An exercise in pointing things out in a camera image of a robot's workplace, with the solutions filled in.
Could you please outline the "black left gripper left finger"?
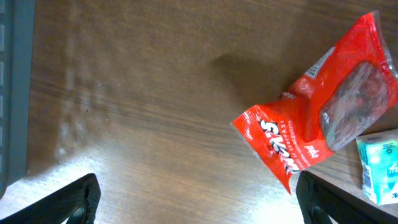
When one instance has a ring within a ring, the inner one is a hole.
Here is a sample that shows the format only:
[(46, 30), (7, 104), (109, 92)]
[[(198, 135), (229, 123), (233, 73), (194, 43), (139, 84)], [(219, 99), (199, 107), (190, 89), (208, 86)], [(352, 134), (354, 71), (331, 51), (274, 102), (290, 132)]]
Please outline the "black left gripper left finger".
[(86, 174), (56, 192), (1, 220), (3, 224), (93, 224), (101, 191), (94, 173)]

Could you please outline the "teal tissue pack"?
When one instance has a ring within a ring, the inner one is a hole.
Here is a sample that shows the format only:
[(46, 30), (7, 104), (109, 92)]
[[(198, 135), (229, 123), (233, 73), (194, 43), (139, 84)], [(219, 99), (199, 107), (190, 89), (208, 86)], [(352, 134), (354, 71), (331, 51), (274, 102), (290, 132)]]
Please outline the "teal tissue pack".
[(397, 203), (397, 130), (356, 138), (364, 195), (377, 205)]

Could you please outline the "red snack packet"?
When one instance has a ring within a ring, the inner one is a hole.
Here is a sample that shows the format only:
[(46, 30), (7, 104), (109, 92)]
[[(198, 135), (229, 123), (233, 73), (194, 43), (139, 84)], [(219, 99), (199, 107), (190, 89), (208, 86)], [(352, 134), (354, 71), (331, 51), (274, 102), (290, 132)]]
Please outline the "red snack packet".
[(397, 103), (379, 13), (362, 16), (281, 98), (233, 122), (280, 183), (345, 147)]

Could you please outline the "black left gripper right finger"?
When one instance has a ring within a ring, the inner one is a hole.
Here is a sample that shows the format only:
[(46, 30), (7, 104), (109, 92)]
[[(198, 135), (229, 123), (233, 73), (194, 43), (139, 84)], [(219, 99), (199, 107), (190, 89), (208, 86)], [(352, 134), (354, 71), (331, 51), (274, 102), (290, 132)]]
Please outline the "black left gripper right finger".
[(300, 173), (296, 195), (305, 224), (397, 223), (397, 217), (308, 171)]

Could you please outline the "grey plastic mesh basket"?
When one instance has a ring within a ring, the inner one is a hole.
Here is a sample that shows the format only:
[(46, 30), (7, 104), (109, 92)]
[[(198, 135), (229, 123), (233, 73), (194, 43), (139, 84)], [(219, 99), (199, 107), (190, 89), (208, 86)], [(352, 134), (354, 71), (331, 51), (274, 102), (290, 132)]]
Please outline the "grey plastic mesh basket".
[(35, 0), (1, 0), (1, 196), (27, 169)]

